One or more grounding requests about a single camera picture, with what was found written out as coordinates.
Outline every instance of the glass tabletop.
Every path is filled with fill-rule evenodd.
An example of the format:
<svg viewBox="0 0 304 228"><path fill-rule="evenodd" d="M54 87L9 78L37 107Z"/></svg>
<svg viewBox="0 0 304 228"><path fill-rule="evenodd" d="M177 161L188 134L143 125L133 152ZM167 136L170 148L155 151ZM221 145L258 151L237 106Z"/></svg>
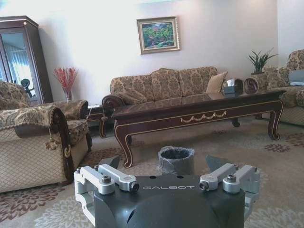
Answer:
<svg viewBox="0 0 304 228"><path fill-rule="evenodd" d="M207 103L212 103L215 101L224 101L224 100L231 100L231 99L240 99L240 98L252 98L254 96L261 96L266 94L272 94L277 92L284 92L284 90L271 90L271 91L264 91L264 92L257 92L254 94L246 94L246 93L234 93L234 94L223 94L221 93L209 93L209 94L198 94L198 95L191 95L187 97L178 97L178 98L170 98L164 99L159 101L153 102L146 102L141 104L133 104L122 106L116 108L112 117L116 116L123 116L147 111L155 111L155 110L165 110L165 109L172 109L173 107L185 107L191 106L192 104L196 105L206 105Z"/></svg>

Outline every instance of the coffee table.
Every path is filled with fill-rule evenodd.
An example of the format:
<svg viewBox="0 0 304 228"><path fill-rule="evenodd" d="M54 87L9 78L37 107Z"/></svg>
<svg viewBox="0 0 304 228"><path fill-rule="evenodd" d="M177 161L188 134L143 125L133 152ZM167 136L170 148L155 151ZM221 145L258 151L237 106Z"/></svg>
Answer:
<svg viewBox="0 0 304 228"><path fill-rule="evenodd" d="M117 108L114 134L125 154L124 167L132 166L133 156L129 144L135 134L155 132L231 119L239 127L238 117L270 113L268 135L279 140L278 123L283 110L279 96L285 90L255 94L222 93L194 95L156 102L146 102Z"/></svg>

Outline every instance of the picture frame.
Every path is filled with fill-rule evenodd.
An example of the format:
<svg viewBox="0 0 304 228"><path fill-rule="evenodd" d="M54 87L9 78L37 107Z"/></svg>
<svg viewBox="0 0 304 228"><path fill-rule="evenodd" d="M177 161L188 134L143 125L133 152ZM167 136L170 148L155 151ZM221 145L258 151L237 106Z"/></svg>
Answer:
<svg viewBox="0 0 304 228"><path fill-rule="evenodd" d="M137 20L141 54L180 50L177 17Z"/></svg>

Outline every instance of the upholstered armchair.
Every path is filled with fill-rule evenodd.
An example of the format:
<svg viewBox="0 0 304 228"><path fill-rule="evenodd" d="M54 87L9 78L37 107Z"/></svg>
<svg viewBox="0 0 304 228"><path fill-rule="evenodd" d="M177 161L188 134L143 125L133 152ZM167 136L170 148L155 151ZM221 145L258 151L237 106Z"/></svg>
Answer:
<svg viewBox="0 0 304 228"><path fill-rule="evenodd" d="M0 192L71 183L92 146L87 101L29 104L24 88L0 82Z"/></svg>
<svg viewBox="0 0 304 228"><path fill-rule="evenodd" d="M291 86L289 81L289 72L300 69L304 69L304 50L292 52L288 57L286 67L265 67L264 74L247 78L245 91L254 93L265 90L286 90L280 97L284 103L280 120L304 125L304 86Z"/></svg>

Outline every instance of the sofa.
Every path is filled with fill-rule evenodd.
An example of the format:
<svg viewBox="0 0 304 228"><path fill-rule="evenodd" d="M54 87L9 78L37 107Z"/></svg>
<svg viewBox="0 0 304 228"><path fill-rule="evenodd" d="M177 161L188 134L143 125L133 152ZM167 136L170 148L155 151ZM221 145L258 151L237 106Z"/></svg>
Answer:
<svg viewBox="0 0 304 228"><path fill-rule="evenodd" d="M218 74L215 67L207 66L160 68L148 75L117 77L112 79L111 94L103 98L102 104L106 109L146 103L155 103L159 108L181 105L185 99L199 100L207 92L220 92L226 75L227 72Z"/></svg>
<svg viewBox="0 0 304 228"><path fill-rule="evenodd" d="M284 89L280 97L284 104L281 122L304 125L304 86L291 86L289 72L304 69L304 50L292 52L286 67L265 67L264 73L254 75L244 81L245 90L249 93L265 90Z"/></svg>
<svg viewBox="0 0 304 228"><path fill-rule="evenodd" d="M0 82L0 192L71 183L92 146L87 101L29 104L23 87Z"/></svg>

